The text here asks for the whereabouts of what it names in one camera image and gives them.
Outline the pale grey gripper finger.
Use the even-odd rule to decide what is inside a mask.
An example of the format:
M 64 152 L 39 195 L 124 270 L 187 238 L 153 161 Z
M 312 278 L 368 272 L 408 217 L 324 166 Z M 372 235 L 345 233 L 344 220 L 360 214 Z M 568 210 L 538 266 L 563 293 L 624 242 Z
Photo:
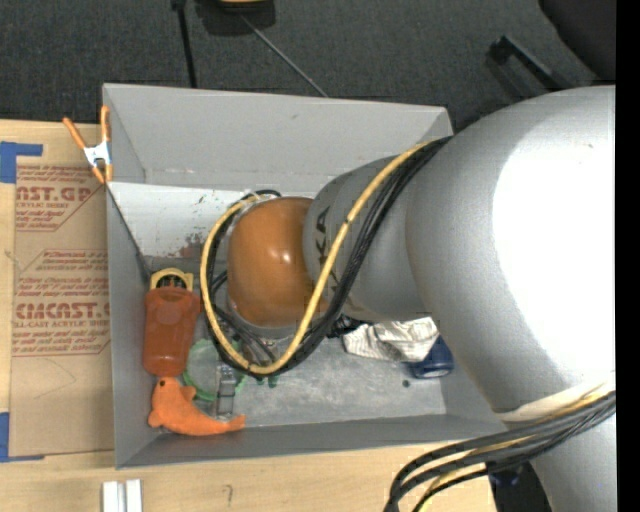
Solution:
M 217 390 L 217 415 L 230 417 L 234 410 L 236 394 L 236 376 L 233 369 L 222 364 L 219 368 L 219 384 Z

